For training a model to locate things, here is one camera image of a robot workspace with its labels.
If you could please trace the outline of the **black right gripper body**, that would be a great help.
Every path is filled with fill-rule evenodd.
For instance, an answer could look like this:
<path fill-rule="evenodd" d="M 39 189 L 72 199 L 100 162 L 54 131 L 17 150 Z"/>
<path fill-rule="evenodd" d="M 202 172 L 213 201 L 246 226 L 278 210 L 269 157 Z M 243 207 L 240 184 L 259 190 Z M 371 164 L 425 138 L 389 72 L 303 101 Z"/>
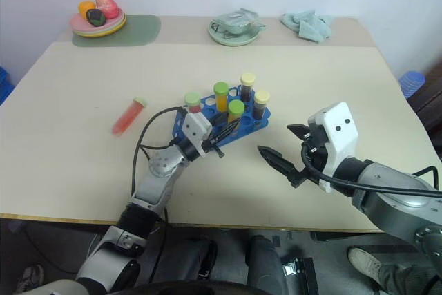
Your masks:
<path fill-rule="evenodd" d="M 303 142 L 308 146 L 307 155 L 311 164 L 322 171 L 327 163 L 328 152 L 325 143 L 328 142 L 327 134 L 322 126 L 311 129 L 305 126 L 302 129 Z"/>

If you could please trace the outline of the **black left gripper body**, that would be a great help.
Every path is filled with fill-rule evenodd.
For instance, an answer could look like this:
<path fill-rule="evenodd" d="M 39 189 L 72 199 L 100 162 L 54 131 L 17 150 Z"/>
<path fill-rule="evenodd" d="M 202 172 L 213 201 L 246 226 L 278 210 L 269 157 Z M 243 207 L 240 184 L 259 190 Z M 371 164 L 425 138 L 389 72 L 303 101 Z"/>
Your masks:
<path fill-rule="evenodd" d="M 219 158 L 223 158 L 225 154 L 220 150 L 218 143 L 225 138 L 225 134 L 218 134 L 209 137 L 207 140 L 203 141 L 202 149 L 205 153 L 210 151 L 215 151 Z"/>

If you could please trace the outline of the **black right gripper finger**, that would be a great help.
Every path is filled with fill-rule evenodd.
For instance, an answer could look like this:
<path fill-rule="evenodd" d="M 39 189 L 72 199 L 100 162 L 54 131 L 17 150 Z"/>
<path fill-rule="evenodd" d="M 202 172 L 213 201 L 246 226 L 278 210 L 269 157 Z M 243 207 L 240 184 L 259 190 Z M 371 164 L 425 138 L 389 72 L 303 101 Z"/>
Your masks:
<path fill-rule="evenodd" d="M 290 124 L 287 128 L 303 142 L 311 138 L 311 129 L 304 124 Z"/>
<path fill-rule="evenodd" d="M 293 163 L 284 159 L 276 150 L 268 146 L 258 146 L 258 151 L 269 166 L 287 178 L 293 188 L 299 187 L 308 178 L 306 169 L 298 171 Z"/>

